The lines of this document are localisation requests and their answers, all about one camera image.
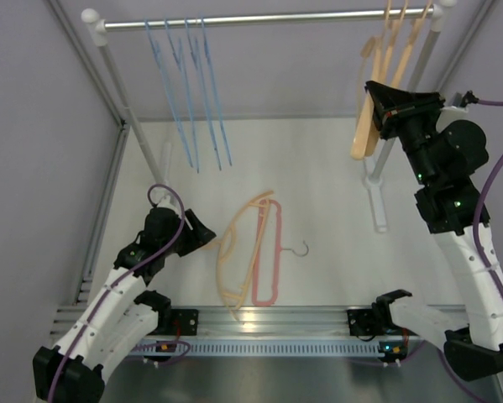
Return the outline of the blue wire hanger two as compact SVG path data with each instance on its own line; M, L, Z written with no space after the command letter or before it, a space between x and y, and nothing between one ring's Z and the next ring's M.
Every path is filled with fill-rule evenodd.
M185 88L186 109L187 109L187 113L188 113L189 122L191 125L191 140L192 140L192 146L193 146L193 156L195 157L195 164L193 165L193 167L195 168L197 174L199 174L200 173L200 160L199 160L199 152L198 152L198 148L197 148L196 124L195 124L195 118L194 118L194 108L193 108L192 101L191 101L191 84L190 84L190 81L189 81L188 75L187 75L186 58L184 55L183 44L181 42L181 38L178 38L177 45L175 45L175 41L172 39L172 36L170 33L170 25L168 24L167 20L165 20L165 23L167 24L166 36L169 41L176 66L181 74L181 80L182 80L183 86Z

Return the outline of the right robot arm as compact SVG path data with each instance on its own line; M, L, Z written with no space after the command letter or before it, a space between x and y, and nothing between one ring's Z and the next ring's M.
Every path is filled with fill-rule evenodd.
M503 272L496 257L485 192L473 173L488 162L486 136L476 123L438 120L443 97L368 81L373 121L383 139L398 139L419 184L417 210L448 262L467 321L411 301L407 290L378 296L373 323L381 333L413 332L441 351L465 381L503 372Z

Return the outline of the blue wire hanger one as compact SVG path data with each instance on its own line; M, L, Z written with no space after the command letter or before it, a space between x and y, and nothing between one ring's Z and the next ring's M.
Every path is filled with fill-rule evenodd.
M172 83L170 81L170 75L169 75L167 68L166 68L164 56L163 56L162 50L160 48L160 43L154 37L154 34L152 33L152 29L150 27L149 21L147 19L144 20L144 26L145 26L145 31L147 33L147 37L148 37L149 44L151 47L152 54L155 59L155 63L158 67L158 70L159 70L159 73L161 76L162 85L164 87L164 92L165 92L165 97L168 102L173 120L176 124L177 133L180 136L181 143L182 143L183 149L186 154L187 162L188 162L189 166L191 168L193 168L194 165L193 165L193 161L192 161L192 157L191 157L190 146L187 141L187 137L186 137L184 128L182 126L180 115L177 112L175 94L173 91Z

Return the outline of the blue wire hanger three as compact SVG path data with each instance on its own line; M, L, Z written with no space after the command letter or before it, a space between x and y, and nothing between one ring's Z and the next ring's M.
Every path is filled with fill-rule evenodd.
M189 26L187 20L185 20L185 29L186 29L186 36L188 39L188 45L189 45L189 50L190 50L192 62L193 62L194 68L195 68L196 77L197 77L197 81L198 81L199 88L200 88L202 105L203 105L203 109L204 109L204 113L205 113L205 119L207 122L208 131L209 131L210 138L212 141L212 148L213 148L215 158L217 161L217 167L218 167L218 169L221 170L222 164L221 164L221 159L220 159L220 155L219 155L219 151L218 151L218 147L217 147L217 139L216 139L216 135L214 132L213 123L212 123L212 114L211 114L210 103L209 103L209 99L208 99L208 95L207 95L206 79L204 76L204 70L202 68L202 58L201 58L201 54L200 54L200 50L199 50L198 38L191 34L190 26Z

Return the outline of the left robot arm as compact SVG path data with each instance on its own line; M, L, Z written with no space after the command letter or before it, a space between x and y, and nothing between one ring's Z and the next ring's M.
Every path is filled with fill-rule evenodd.
M170 298L149 290L171 255L206 246L216 234L188 209L153 207L121 249L102 288L71 329L33 358L35 392L46 402L98 402L115 369L148 334L172 324Z

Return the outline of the blue wire hanger four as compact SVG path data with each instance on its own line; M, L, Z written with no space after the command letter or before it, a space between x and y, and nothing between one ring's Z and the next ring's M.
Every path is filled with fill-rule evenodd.
M215 70L214 70L213 64L212 64L212 56L211 56L210 46L209 46L208 37L207 37L205 19L200 18L200 21L201 21L201 30L202 30L202 37L203 37L204 54L207 59L207 68L208 68L211 86L212 86L212 95L213 95L214 104L215 104L215 107L217 110L217 120L219 123L220 131L221 131L221 135L222 135L222 140L223 140L223 145L225 148L228 163L229 163L229 166L232 167L233 166L233 159L232 159L231 149L230 149L229 142L228 142L228 137L227 137L226 130L225 130L225 125L224 125L224 120L223 120L223 109L222 109L219 95L218 95L218 91L217 91L216 75L215 75Z

